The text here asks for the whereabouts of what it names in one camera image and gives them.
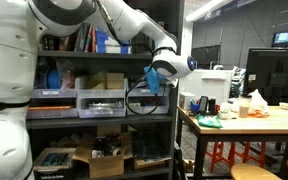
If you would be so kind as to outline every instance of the floor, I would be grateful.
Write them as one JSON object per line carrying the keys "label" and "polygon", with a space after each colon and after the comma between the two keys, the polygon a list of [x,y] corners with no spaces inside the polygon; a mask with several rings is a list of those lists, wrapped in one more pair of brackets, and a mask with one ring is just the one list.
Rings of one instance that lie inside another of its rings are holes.
{"label": "floor", "polygon": [[[196,137],[195,135],[191,132],[191,130],[185,125],[183,124],[183,129],[182,129],[182,154],[183,154],[183,159],[191,159],[194,160],[195,157],[195,148],[196,148]],[[228,151],[229,151],[229,143],[225,144],[224,147],[224,154],[225,156],[228,155]],[[273,142],[267,142],[267,146],[271,146],[271,148],[274,147],[274,143]],[[209,143],[208,145],[208,151],[211,151],[213,149],[213,143]],[[244,146],[240,143],[236,143],[236,149],[238,152],[242,152],[244,149]],[[255,157],[258,157],[258,154],[253,153],[252,155]],[[276,156],[276,159],[278,159],[278,161],[281,161],[281,157]],[[241,158],[239,157],[235,157],[235,163],[241,163]],[[251,164],[257,164],[256,162],[252,162],[249,161],[248,163]],[[276,164],[272,164],[270,167],[265,166],[265,169],[268,169],[269,171],[278,171],[280,167],[279,163]],[[204,161],[204,169],[206,172],[209,172],[210,169],[210,157],[206,156],[205,157],[205,161]],[[230,167],[225,163],[225,162],[218,162],[215,165],[215,173],[229,173],[230,172]]]}

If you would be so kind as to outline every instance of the cup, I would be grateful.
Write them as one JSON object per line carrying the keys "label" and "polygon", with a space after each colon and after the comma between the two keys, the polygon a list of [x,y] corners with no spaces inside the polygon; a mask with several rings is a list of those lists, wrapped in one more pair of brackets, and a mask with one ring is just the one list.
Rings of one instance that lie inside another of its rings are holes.
{"label": "cup", "polygon": [[251,105],[251,96],[240,95],[238,102],[239,102],[238,117],[247,118],[248,111]]}

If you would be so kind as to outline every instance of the shelf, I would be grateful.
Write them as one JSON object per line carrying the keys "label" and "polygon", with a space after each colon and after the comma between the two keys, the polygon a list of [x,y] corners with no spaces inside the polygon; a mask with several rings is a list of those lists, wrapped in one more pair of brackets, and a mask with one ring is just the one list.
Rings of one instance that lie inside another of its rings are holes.
{"label": "shelf", "polygon": [[94,58],[94,59],[129,59],[129,60],[152,60],[150,55],[141,54],[97,54],[73,51],[39,51],[38,56],[44,57],[67,57],[67,58]]}
{"label": "shelf", "polygon": [[138,123],[152,123],[152,122],[171,122],[173,117],[171,115],[145,115],[145,116],[127,116],[127,117],[113,117],[113,118],[94,118],[94,119],[80,119],[80,118],[61,118],[61,119],[31,119],[27,120],[28,129],[50,129],[50,128],[67,128],[67,127],[83,127],[83,126],[97,126],[108,124],[138,124]]}
{"label": "shelf", "polygon": [[[115,179],[129,179],[129,178],[139,178],[144,176],[152,176],[152,175],[159,175],[159,174],[167,174],[169,173],[169,169],[166,167],[159,167],[159,168],[148,168],[142,170],[133,170],[133,169],[125,169],[123,175],[120,176],[112,176],[106,178],[98,178],[98,180],[115,180]],[[85,172],[83,174],[79,174],[75,180],[89,180],[88,173]]]}

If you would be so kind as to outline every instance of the tissue box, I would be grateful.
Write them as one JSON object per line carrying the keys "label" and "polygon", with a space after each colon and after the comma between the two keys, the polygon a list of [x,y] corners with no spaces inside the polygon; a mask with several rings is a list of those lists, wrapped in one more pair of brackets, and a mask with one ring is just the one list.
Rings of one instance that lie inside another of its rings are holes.
{"label": "tissue box", "polygon": [[179,97],[179,106],[183,110],[191,109],[191,100],[195,101],[195,95],[190,92],[181,92]]}

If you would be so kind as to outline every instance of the wall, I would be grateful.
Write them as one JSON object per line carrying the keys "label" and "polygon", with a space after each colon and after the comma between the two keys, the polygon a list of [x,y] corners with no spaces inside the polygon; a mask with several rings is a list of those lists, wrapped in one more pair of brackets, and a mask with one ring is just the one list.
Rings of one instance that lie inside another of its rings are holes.
{"label": "wall", "polygon": [[288,0],[257,0],[214,19],[195,22],[192,48],[222,43],[224,69],[246,67],[249,47],[271,47],[274,32],[288,30]]}

